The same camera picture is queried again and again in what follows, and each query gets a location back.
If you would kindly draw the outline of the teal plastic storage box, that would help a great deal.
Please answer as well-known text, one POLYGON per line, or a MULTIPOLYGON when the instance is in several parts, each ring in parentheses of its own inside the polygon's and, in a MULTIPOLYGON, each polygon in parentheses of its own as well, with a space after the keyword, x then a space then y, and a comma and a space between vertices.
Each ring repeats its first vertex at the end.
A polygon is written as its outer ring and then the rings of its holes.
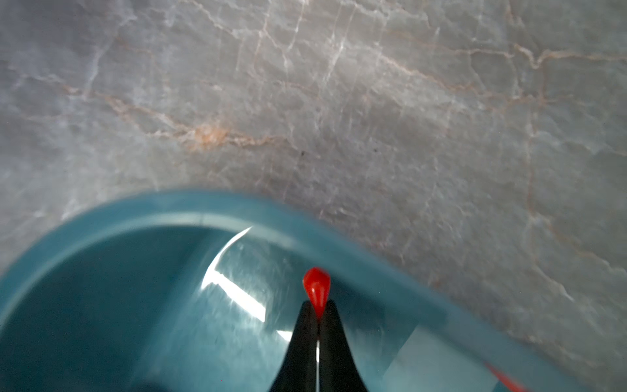
POLYGON ((269 391, 305 273, 331 277, 367 391, 580 391, 316 220, 242 194, 172 191, 91 210, 1 279, 4 391, 269 391))

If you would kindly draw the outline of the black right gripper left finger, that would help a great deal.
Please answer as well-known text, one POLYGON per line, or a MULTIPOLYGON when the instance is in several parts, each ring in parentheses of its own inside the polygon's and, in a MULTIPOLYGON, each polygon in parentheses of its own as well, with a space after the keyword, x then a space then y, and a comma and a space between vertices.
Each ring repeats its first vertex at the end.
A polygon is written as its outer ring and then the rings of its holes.
POLYGON ((318 318, 311 302, 306 301, 300 308, 284 361, 269 391, 315 392, 317 344, 318 318))

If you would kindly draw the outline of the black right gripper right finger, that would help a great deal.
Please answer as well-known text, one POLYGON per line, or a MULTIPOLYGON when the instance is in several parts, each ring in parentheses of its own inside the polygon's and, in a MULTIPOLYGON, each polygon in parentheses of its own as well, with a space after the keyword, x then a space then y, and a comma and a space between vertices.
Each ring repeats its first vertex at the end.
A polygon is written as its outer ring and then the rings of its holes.
POLYGON ((326 304, 319 323, 319 388, 321 392, 367 392, 351 354, 334 301, 326 304))

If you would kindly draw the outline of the red sleeve lone piece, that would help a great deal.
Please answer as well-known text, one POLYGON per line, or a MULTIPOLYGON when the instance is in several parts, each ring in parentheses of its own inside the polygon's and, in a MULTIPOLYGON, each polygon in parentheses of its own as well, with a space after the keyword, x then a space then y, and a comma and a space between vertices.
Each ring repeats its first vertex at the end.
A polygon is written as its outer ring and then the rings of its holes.
POLYGON ((492 390, 493 392, 528 392, 528 389, 523 385, 513 381, 507 377, 504 373, 498 371, 495 367, 487 364, 486 367, 490 370, 493 376, 496 377, 497 383, 492 390))

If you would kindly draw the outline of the red sleeve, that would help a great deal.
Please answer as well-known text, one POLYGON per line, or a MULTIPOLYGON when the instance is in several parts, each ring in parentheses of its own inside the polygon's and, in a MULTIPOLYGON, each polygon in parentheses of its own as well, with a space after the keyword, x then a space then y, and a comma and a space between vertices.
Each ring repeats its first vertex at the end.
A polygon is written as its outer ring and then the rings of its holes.
POLYGON ((303 286, 318 320, 323 317, 331 291, 330 275, 318 267, 309 269, 303 277, 303 286))

